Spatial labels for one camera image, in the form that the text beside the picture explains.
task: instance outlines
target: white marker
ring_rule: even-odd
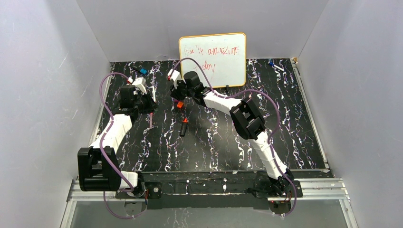
[[[155,102],[155,86],[153,86],[153,100]]]
[[[273,67],[275,67],[275,68],[277,68],[277,69],[279,69],[279,70],[281,70],[281,71],[283,71],[283,72],[284,72],[284,69],[283,69],[283,68],[281,68],[281,67],[279,67],[279,66],[274,65],[274,63],[272,63],[272,62],[269,62],[269,65],[270,65],[270,66],[273,66]]]

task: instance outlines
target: red marker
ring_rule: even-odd
[[[181,132],[179,133],[179,136],[184,137],[187,129],[188,129],[188,118],[185,118],[182,122]]]

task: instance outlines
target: red handwritten text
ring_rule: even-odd
[[[229,46],[226,47],[216,47],[216,48],[210,48],[207,52],[209,55],[236,55],[237,52],[239,51],[239,46],[237,47],[232,47],[229,48]]]
[[[202,66],[203,70],[211,70],[214,73],[215,64],[208,64],[207,61],[204,61],[204,65]]]
[[[198,47],[197,45],[196,45],[196,48],[199,51],[199,54],[203,55],[203,48]]]

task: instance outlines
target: black bracket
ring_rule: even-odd
[[[112,110],[113,115],[128,115],[133,123],[137,120],[139,114],[152,113],[158,106],[149,92],[143,95],[134,85],[120,87],[119,104],[119,108]]]
[[[179,101],[191,97],[196,104],[205,107],[204,97],[210,92],[210,88],[203,85],[194,71],[187,72],[183,77],[184,81],[179,80],[176,88],[173,85],[170,87],[171,97]]]
[[[265,120],[255,102],[245,98],[241,103],[230,110],[235,130],[243,139],[258,139],[258,135],[265,131]]]
[[[297,190],[297,197],[302,197],[300,182],[294,180],[294,176],[290,170],[287,170],[285,175],[294,183]],[[284,177],[276,180],[268,177],[265,173],[257,173],[253,188],[248,188],[247,192],[252,193],[256,198],[268,198],[273,197],[273,195],[280,197],[291,190],[290,183]]]
[[[149,199],[159,199],[162,194],[162,184],[160,182],[146,182],[145,188],[148,189]]]
[[[107,146],[104,150],[113,164],[119,167],[114,149]],[[99,148],[81,148],[77,158],[78,177],[82,191],[117,191],[119,189],[121,177],[102,156]]]

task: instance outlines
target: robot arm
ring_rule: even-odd
[[[169,79],[173,81],[170,89],[173,98],[183,100],[189,96],[199,105],[214,108],[230,115],[237,133],[250,143],[262,160],[273,183],[273,191],[281,195],[288,189],[289,182],[284,179],[281,172],[291,180],[294,177],[275,151],[275,156],[272,156],[271,149],[274,150],[274,148],[271,148],[267,142],[268,133],[264,126],[265,120],[252,99],[226,98],[225,95],[211,91],[210,88],[203,86],[197,73],[193,71],[186,73],[184,80],[181,79],[178,71],[172,72],[171,70],[168,75],[171,75]],[[275,165],[275,159],[281,172]]]
[[[104,131],[106,136],[102,142],[103,149],[112,163],[119,167],[115,152],[118,150],[126,133],[140,114],[149,114],[157,107],[155,101],[145,89],[145,79],[137,78],[129,85],[120,88],[119,107],[112,110]],[[81,148],[78,152],[78,174],[80,188],[83,191],[116,191],[129,188],[129,185],[112,169],[111,165],[102,156],[100,150],[101,137],[89,147]],[[134,187],[134,194],[143,191],[141,177],[136,172],[121,172]]]

